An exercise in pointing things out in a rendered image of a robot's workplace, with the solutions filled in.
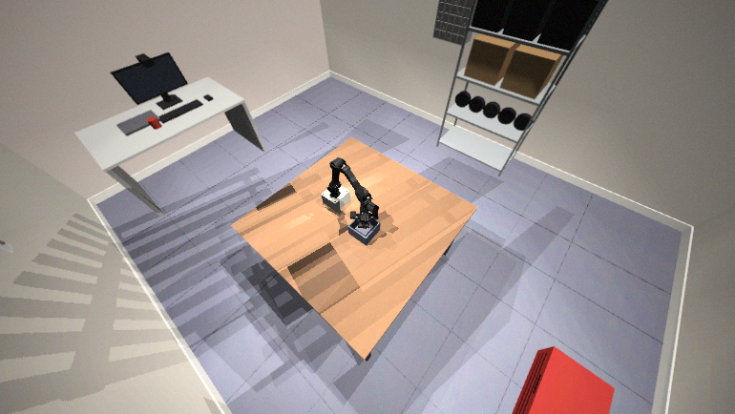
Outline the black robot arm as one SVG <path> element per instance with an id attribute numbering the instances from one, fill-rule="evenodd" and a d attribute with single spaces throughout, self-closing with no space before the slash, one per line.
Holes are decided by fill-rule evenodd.
<path id="1" fill-rule="evenodd" d="M 342 168 L 346 165 L 344 168 Z M 339 181 L 340 173 L 344 174 L 353 187 L 355 191 L 355 196 L 360 201 L 360 207 L 362 209 L 367 209 L 369 212 L 372 212 L 373 214 L 376 214 L 379 211 L 379 206 L 371 202 L 373 200 L 372 195 L 369 193 L 369 191 L 363 187 L 355 175 L 352 173 L 350 167 L 347 165 L 346 161 L 340 157 L 335 158 L 330 163 L 330 168 L 332 169 L 332 179 L 327 187 L 327 189 L 330 192 L 331 197 L 337 198 L 340 195 L 339 188 L 342 186 L 342 183 Z M 369 197 L 369 198 L 367 198 Z M 371 221 L 371 216 L 369 215 L 369 212 L 364 213 L 362 211 L 361 213 L 361 223 L 368 223 Z"/>

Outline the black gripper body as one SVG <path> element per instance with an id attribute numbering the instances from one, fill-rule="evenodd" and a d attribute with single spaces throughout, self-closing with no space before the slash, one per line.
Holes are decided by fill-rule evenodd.
<path id="1" fill-rule="evenodd" d="M 350 212 L 350 216 L 349 216 L 349 218 L 350 218 L 350 219 L 355 219 L 355 218 L 357 217 L 358 219 L 361 219 L 361 213 L 362 213 L 362 211 L 364 211 L 364 213 L 368 212 L 368 210 L 367 210 L 367 209 L 362 209 L 362 208 L 360 207 L 360 213 L 357 213 L 357 214 L 356 214 L 356 211 L 351 211 L 351 212 Z M 372 213 L 369 213 L 369 215 L 370 215 L 370 216 L 372 217 L 372 219 L 379 219 L 379 214 L 378 214 L 378 212 L 377 212 L 376 214 L 372 214 Z"/>

